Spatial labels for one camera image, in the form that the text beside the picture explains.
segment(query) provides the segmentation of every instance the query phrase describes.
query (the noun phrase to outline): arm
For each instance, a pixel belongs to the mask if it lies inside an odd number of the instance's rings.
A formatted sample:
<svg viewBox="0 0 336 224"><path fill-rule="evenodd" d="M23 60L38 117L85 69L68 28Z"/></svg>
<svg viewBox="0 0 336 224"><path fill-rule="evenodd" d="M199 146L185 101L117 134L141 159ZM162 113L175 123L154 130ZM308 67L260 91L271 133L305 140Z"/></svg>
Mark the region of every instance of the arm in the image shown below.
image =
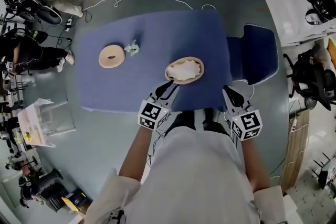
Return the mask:
<svg viewBox="0 0 336 224"><path fill-rule="evenodd" d="M130 177L139 182L141 181L151 139L152 131L145 127L140 127L120 168L119 176Z"/></svg>
<svg viewBox="0 0 336 224"><path fill-rule="evenodd" d="M19 53L20 53L20 43L14 49L13 55L13 72L15 72L17 61L19 60Z"/></svg>
<svg viewBox="0 0 336 224"><path fill-rule="evenodd" d="M253 193L270 187L269 175L261 162L253 139L242 141L245 170Z"/></svg>

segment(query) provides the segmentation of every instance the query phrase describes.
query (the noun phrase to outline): table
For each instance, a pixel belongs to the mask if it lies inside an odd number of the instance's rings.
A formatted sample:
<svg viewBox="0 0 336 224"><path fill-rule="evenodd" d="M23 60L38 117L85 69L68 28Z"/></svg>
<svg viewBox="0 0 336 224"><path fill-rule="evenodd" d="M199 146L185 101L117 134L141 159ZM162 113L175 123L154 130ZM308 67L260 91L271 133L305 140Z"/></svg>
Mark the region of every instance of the table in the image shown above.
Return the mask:
<svg viewBox="0 0 336 224"><path fill-rule="evenodd" d="M52 123L51 110L66 103L68 102L64 101L62 103L54 104L49 100L38 99L33 104L18 113L17 117L19 120L20 129L26 144L55 147L53 143L49 142L49 136L69 133L76 130L76 128L70 128L62 131L51 129L48 130L48 123ZM50 121L44 122L42 120L41 114L46 112L50 113L51 119Z"/></svg>
<svg viewBox="0 0 336 224"><path fill-rule="evenodd" d="M140 50L126 54L122 65L102 68L100 51L125 47L136 39ZM81 106L87 110L138 112L141 101L165 81L164 70L175 60L193 56L204 64L197 81L180 87L173 111L224 106L222 88L231 84L225 28L217 10L157 12L102 26L80 38L76 72Z"/></svg>

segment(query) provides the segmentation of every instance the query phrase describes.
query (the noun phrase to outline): white shirt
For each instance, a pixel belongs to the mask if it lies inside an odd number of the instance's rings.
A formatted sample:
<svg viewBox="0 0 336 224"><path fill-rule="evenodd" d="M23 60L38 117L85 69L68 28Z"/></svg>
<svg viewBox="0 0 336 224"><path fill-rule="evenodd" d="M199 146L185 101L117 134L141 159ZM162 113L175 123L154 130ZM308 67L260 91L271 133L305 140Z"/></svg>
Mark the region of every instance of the white shirt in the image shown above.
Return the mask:
<svg viewBox="0 0 336 224"><path fill-rule="evenodd" d="M177 127L156 148L142 186L111 172L85 224L112 223L120 209L129 224L276 224L286 220L283 203L280 186L252 193L229 136Z"/></svg>

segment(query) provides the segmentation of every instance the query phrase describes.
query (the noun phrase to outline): round wooden object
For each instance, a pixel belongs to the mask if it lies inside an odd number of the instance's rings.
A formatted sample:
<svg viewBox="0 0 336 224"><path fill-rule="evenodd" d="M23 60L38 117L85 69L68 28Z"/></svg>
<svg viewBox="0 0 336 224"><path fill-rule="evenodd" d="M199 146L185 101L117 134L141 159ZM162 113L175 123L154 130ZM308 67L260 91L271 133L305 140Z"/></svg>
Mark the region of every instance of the round wooden object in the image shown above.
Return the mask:
<svg viewBox="0 0 336 224"><path fill-rule="evenodd" d="M173 78L171 78L171 77L168 76L168 71L167 71L168 67L171 67L173 65L182 64L182 63L184 63L187 60L189 60L189 61L195 61L197 64L199 64L199 68L200 68L199 75L197 75L195 78L187 79L187 80L177 80L177 79L173 79ZM168 80L174 80L175 84L184 85L184 84L191 83L191 82L193 82L195 80L198 80L204 74L204 64L203 64L203 62L200 59L198 59L196 57L184 57L184 58L181 58L179 60L176 60L175 62L173 62L169 66L167 66L164 74L165 74L165 76L166 76L166 78Z"/></svg>
<svg viewBox="0 0 336 224"><path fill-rule="evenodd" d="M114 68L125 60L125 52L118 45L109 45L102 49L99 55L99 64L104 68Z"/></svg>

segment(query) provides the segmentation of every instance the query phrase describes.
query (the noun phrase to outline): beige ring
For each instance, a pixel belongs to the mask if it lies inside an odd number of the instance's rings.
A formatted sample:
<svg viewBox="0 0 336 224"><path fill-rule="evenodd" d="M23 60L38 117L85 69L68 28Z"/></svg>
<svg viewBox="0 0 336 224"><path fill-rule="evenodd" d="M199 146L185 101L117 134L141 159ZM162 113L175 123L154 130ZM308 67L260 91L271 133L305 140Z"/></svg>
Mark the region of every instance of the beige ring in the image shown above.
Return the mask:
<svg viewBox="0 0 336 224"><path fill-rule="evenodd" d="M125 52L118 45L109 45L102 49L99 54L99 64L104 68L114 68L121 65L125 60Z"/></svg>

